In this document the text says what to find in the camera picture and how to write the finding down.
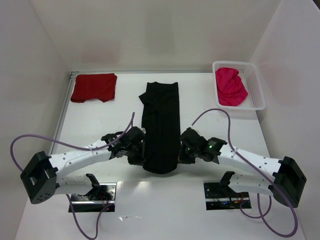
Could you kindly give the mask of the black t-shirt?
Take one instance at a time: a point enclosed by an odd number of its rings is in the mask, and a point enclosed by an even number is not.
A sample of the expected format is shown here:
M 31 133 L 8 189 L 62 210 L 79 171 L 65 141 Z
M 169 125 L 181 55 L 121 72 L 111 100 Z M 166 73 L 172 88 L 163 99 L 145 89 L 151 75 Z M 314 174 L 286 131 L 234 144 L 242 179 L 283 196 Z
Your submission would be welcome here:
M 141 126 L 146 131 L 143 168 L 168 174 L 177 168 L 181 147 L 179 85 L 148 82 L 139 99 L 143 104 Z

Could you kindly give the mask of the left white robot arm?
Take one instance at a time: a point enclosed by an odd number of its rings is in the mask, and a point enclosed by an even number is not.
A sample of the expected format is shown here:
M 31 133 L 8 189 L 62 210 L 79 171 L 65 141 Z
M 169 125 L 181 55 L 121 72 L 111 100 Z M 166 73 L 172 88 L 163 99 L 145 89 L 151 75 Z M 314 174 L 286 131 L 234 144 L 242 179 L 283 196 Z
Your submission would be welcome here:
M 47 155 L 36 153 L 20 174 L 32 204 L 40 204 L 54 195 L 72 195 L 99 200 L 104 189 L 92 173 L 71 175 L 87 166 L 123 156 L 135 165 L 142 165 L 142 152 L 146 131 L 134 126 L 127 132 L 107 134 L 90 144 L 85 150 L 74 150 Z

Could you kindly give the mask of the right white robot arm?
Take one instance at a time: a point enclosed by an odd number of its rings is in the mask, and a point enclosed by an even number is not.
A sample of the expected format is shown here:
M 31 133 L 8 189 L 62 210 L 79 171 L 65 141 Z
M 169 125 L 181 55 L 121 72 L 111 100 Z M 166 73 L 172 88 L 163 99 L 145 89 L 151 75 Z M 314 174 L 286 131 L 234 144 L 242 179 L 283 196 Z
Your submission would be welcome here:
M 185 130 L 180 140 L 178 161 L 181 164 L 193 164 L 199 158 L 244 172 L 227 171 L 220 180 L 224 191 L 272 196 L 282 205 L 298 207 L 307 178 L 293 158 L 269 158 L 239 148 L 232 149 L 225 140 L 205 139 L 192 128 Z

